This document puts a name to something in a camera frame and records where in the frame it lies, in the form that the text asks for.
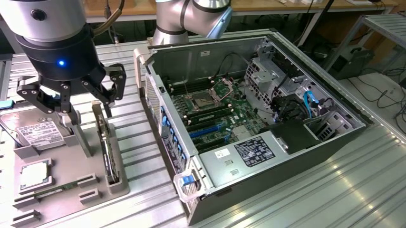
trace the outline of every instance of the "hard drive label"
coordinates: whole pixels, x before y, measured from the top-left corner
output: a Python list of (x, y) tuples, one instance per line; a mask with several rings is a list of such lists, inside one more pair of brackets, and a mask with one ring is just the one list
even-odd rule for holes
[(17, 132), (33, 147), (44, 146), (64, 140), (53, 121), (19, 127)]
[(234, 147), (248, 167), (252, 167), (275, 157), (260, 136), (236, 144)]

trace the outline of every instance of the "workbench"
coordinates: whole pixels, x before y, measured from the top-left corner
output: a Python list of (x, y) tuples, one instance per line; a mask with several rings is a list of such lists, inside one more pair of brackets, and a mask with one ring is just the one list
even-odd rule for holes
[[(187, 226), (186, 214), (152, 130), (141, 108), (133, 71), (133, 49), (145, 42), (97, 47), (100, 61), (123, 63), (127, 70), (125, 94), (112, 107), (109, 123), (115, 125), (131, 192), (123, 197), (72, 214), (44, 227), (137, 227)], [(7, 97), (15, 93), (19, 76), (36, 72), (25, 55), (13, 55), (3, 75)], [(377, 122), (326, 162), (287, 181), (214, 215), (194, 228), (219, 227), (405, 227), (406, 225), (406, 146), (403, 136), (391, 133), (386, 122), (377, 119), (344, 87), (332, 79), (326, 81)], [(89, 94), (72, 98), (83, 116), (83, 128), (95, 125)], [(0, 136), (0, 227), (8, 228), (11, 207), (11, 164), (13, 143), (7, 134)]]
[[(383, 10), (383, 14), (391, 12), (394, 6), (398, 4), (393, 0), (383, 0), (385, 8), (381, 7), (378, 10)], [(311, 5), (310, 13), (315, 13), (308, 23), (304, 34), (300, 38), (299, 45), (302, 45), (308, 37), (310, 31), (316, 23), (320, 13), (326, 7), (327, 0), (322, 3)], [(308, 6), (303, 3), (292, 3), (287, 1), (284, 4), (276, 0), (232, 0), (232, 15), (247, 16), (247, 15), (275, 15), (275, 14), (300, 14), (307, 13)], [(335, 0), (328, 12), (347, 12), (347, 11), (370, 11), (377, 10), (374, 4), (369, 5), (354, 5), (346, 0)], [(135, 0), (135, 7), (123, 10), (121, 16), (116, 21), (136, 21), (136, 20), (155, 20), (156, 19), (156, 3), (153, 0)], [(87, 10), (88, 23), (104, 22), (104, 10)], [(7, 37), (7, 40), (16, 53), (23, 53), (21, 47), (15, 40), (13, 33), (9, 30), (7, 24), (0, 19), (0, 29)]]

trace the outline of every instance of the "blue pcie slot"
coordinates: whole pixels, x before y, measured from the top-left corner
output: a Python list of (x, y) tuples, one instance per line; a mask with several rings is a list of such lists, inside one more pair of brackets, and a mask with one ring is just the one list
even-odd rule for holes
[(190, 133), (190, 137), (191, 137), (191, 138), (195, 138), (195, 137), (198, 137), (198, 136), (200, 136), (200, 135), (204, 135), (204, 134), (208, 134), (208, 133), (211, 133), (211, 132), (218, 132), (218, 131), (220, 130), (220, 128), (222, 128), (222, 124), (219, 124), (219, 125), (215, 126), (215, 127), (207, 128), (207, 129), (204, 129), (204, 130), (202, 130), (202, 131)]

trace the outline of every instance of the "circuit board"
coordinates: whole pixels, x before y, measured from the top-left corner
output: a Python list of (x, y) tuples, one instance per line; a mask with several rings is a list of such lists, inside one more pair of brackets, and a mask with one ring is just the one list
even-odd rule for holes
[(199, 152), (256, 135), (266, 126), (238, 86), (227, 79), (226, 83), (223, 81), (219, 78), (211, 89), (172, 97)]

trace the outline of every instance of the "blue cable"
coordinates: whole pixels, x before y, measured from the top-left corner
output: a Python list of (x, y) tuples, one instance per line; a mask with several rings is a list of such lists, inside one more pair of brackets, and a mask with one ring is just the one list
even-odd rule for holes
[(312, 118), (312, 116), (311, 116), (311, 108), (310, 108), (310, 105), (308, 105), (307, 97), (310, 97), (310, 100), (311, 100), (312, 102), (315, 102), (316, 104), (318, 104), (318, 100), (316, 100), (315, 95), (312, 94), (311, 91), (306, 91), (306, 92), (304, 92), (304, 94), (303, 94), (304, 106), (306, 106), (306, 109), (307, 109), (307, 111), (308, 111), (310, 118)]

